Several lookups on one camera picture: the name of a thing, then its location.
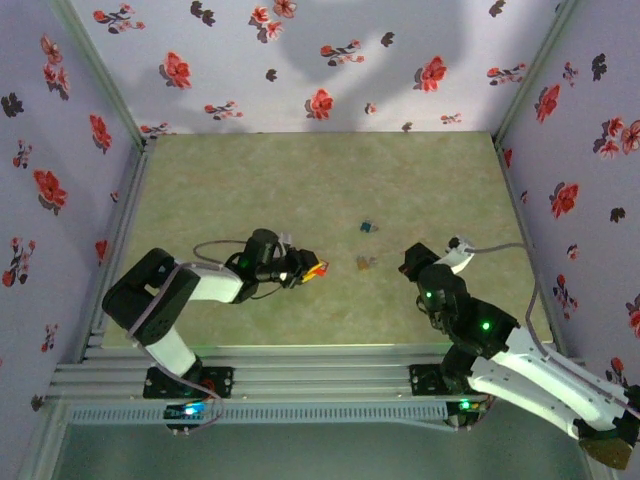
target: black leaf print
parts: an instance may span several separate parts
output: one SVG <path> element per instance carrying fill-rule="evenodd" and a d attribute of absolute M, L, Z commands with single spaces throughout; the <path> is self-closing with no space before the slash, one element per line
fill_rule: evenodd
<path fill-rule="evenodd" d="M 607 57 L 604 53 L 601 53 L 593 59 L 591 62 L 591 71 L 593 72 L 593 81 L 600 81 L 602 75 L 607 72 L 607 65 L 604 63 Z"/>
<path fill-rule="evenodd" d="M 202 23 L 209 27 L 213 27 L 213 24 L 216 23 L 213 18 L 213 11 L 211 10 L 202 10 L 202 2 L 198 2 L 197 0 L 191 3 L 191 15 L 197 18 L 202 19 Z"/>
<path fill-rule="evenodd" d="M 504 7 L 505 3 L 507 3 L 505 2 L 505 0 L 498 0 L 496 3 L 494 3 L 489 9 L 489 15 L 491 15 L 493 18 L 496 18 L 502 13 L 502 7 Z"/>
<path fill-rule="evenodd" d="M 609 217 L 610 222 L 618 223 L 624 217 L 626 217 L 627 212 L 624 211 L 624 208 L 618 207 L 611 210 L 611 216 Z"/>
<path fill-rule="evenodd" d="M 8 97 L 2 97 L 0 101 L 2 103 L 2 109 L 7 117 L 12 118 L 18 115 L 18 113 L 24 112 L 22 108 L 22 101 L 18 100 L 16 94 L 11 92 Z"/>
<path fill-rule="evenodd" d="M 380 40 L 380 43 L 385 47 L 385 48 L 389 48 L 389 45 L 391 45 L 393 43 L 392 38 L 395 36 L 395 34 L 393 32 L 387 32 L 384 34 L 384 36 L 382 37 L 382 40 Z"/>

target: purple wall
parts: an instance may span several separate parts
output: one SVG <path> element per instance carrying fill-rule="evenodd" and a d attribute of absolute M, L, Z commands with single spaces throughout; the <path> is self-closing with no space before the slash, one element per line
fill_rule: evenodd
<path fill-rule="evenodd" d="M 86 325 L 99 242 L 135 157 L 47 2 L 4 0 L 0 40 L 0 476 L 10 480 L 37 399 Z"/>
<path fill-rule="evenodd" d="M 502 143 L 570 352 L 637 384 L 640 10 L 578 3 Z M 620 478 L 640 478 L 638 453 Z"/>

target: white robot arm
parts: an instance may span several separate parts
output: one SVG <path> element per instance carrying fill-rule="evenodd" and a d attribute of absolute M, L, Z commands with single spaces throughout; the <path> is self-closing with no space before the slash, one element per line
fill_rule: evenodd
<path fill-rule="evenodd" d="M 200 384 L 202 362 L 174 328 L 187 302 L 238 304 L 252 298 L 261 283 L 291 289 L 324 274 L 326 264 L 309 250 L 293 248 L 287 237 L 257 229 L 244 251 L 224 264 L 181 263 L 153 249 L 107 292 L 102 308 L 172 378 L 185 380 L 188 391 L 190 383 Z"/>
<path fill-rule="evenodd" d="M 515 318 L 467 292 L 457 273 L 476 252 L 469 242 L 454 237 L 447 252 L 439 258 L 418 243 L 399 268 L 418 286 L 418 308 L 453 343 L 441 365 L 444 381 L 528 410 L 599 462 L 625 469 L 640 431 L 640 387 L 614 385 L 543 347 Z"/>

